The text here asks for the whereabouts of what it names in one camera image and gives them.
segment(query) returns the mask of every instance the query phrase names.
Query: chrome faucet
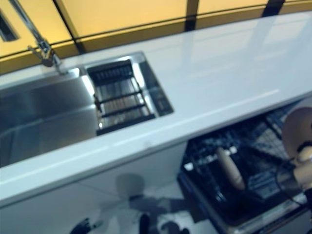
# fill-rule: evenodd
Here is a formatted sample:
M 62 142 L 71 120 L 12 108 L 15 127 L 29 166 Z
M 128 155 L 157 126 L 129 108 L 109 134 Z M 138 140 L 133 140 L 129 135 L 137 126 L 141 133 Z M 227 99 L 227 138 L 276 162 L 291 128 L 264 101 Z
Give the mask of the chrome faucet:
M 32 51 L 34 55 L 36 55 L 40 60 L 41 63 L 46 67 L 55 66 L 58 73 L 62 74 L 59 69 L 61 65 L 61 60 L 58 55 L 55 53 L 54 49 L 52 49 L 51 45 L 48 41 L 41 36 L 33 22 L 30 20 L 28 15 L 26 14 L 25 10 L 21 6 L 18 0 L 9 0 L 12 4 L 13 8 L 16 10 L 19 17 L 22 19 L 26 27 L 29 31 L 33 34 L 34 38 L 36 39 L 36 44 L 40 49 L 40 53 L 38 53 L 33 47 L 30 45 L 28 46 L 28 50 Z

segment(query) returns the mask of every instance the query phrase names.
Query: open dishwasher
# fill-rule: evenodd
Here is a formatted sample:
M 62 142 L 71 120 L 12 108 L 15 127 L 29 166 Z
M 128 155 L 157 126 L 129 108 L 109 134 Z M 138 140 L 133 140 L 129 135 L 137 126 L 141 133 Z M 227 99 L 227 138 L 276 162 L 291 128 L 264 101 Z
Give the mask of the open dishwasher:
M 312 98 L 285 105 L 189 141 L 179 179 L 220 233 L 270 233 L 307 210 L 282 142 L 286 116 Z M 218 149 L 231 157 L 243 186 L 226 175 Z

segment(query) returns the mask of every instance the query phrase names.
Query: sink basin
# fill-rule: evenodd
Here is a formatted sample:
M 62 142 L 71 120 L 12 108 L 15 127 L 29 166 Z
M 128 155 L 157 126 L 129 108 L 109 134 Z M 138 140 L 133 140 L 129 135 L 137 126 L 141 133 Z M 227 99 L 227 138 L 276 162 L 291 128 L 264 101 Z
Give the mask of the sink basin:
M 142 53 L 0 90 L 0 167 L 172 112 Z

